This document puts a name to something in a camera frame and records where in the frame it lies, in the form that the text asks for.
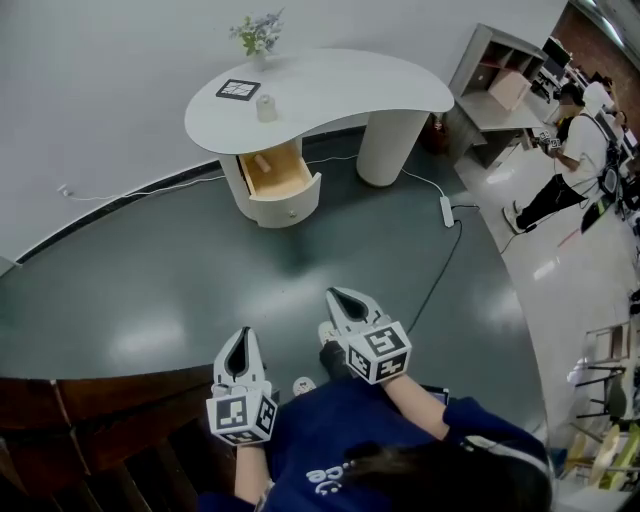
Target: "purple flowers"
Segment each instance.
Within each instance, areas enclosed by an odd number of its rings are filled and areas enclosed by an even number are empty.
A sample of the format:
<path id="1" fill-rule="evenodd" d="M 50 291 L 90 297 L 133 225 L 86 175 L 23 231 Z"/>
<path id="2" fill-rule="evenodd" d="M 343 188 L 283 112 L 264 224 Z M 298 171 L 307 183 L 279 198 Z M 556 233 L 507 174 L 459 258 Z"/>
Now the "purple flowers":
<path id="1" fill-rule="evenodd" d="M 280 15 L 283 10 L 284 7 L 275 14 L 266 14 L 255 20 L 246 16 L 242 25 L 230 28 L 229 39 L 242 39 L 242 46 L 246 49 L 247 56 L 270 52 L 280 38 L 282 31 Z"/>

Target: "black hair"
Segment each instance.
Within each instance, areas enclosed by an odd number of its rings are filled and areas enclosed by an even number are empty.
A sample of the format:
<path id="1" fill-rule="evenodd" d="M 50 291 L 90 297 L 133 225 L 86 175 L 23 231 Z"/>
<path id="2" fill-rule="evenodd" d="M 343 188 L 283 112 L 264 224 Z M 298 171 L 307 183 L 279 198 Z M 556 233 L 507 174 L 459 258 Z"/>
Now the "black hair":
<path id="1" fill-rule="evenodd" d="M 579 107 L 584 107 L 583 92 L 575 84 L 565 84 L 560 89 L 560 98 L 569 96 L 571 101 Z"/>
<path id="2" fill-rule="evenodd" d="M 478 510 L 548 512 L 548 475 L 524 460 L 482 448 L 432 442 L 412 448 L 369 443 L 346 454 L 353 459 L 345 485 L 382 492 L 392 510 Z"/>

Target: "fiducial marker cube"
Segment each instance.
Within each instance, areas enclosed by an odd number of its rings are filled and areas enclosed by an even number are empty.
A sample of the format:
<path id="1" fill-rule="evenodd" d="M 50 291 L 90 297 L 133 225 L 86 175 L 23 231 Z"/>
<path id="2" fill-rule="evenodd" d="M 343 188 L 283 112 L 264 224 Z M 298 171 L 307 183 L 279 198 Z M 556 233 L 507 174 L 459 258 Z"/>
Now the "fiducial marker cube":
<path id="1" fill-rule="evenodd" d="M 278 406 L 262 390 L 207 400 L 211 433 L 234 446 L 271 439 Z"/>
<path id="2" fill-rule="evenodd" d="M 370 384 L 407 371 L 412 346 L 400 322 L 350 336 L 346 341 L 347 365 Z"/>

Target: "kidney-shaped desk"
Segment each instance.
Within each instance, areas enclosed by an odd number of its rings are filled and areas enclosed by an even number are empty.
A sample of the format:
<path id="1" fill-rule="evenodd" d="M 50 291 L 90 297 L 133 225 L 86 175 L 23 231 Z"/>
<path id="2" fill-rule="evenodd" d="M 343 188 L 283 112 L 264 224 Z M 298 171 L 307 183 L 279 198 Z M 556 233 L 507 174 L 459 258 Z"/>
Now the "kidney-shaped desk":
<path id="1" fill-rule="evenodd" d="M 259 82 L 250 101 L 217 97 L 229 80 Z M 275 99 L 278 118 L 260 122 L 256 99 Z M 219 157 L 240 211 L 260 226 L 280 228 L 317 207 L 321 175 L 301 157 L 301 136 L 323 124 L 371 113 L 357 160 L 367 183 L 392 184 L 431 112 L 454 101 L 447 86 L 410 62 L 356 50 L 319 49 L 269 58 L 265 71 L 251 63 L 205 85 L 185 115 L 187 133 Z M 271 170 L 255 162 L 260 154 Z"/>

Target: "power strip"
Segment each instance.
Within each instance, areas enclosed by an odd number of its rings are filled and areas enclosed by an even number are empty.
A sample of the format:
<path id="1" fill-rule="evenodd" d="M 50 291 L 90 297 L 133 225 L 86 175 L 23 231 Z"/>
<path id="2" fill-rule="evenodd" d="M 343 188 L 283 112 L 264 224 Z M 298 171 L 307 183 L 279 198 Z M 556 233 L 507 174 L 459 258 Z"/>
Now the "power strip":
<path id="1" fill-rule="evenodd" d="M 442 218 L 444 225 L 448 228 L 453 226 L 453 211 L 451 211 L 451 203 L 447 196 L 440 196 L 440 208 L 442 208 Z"/>

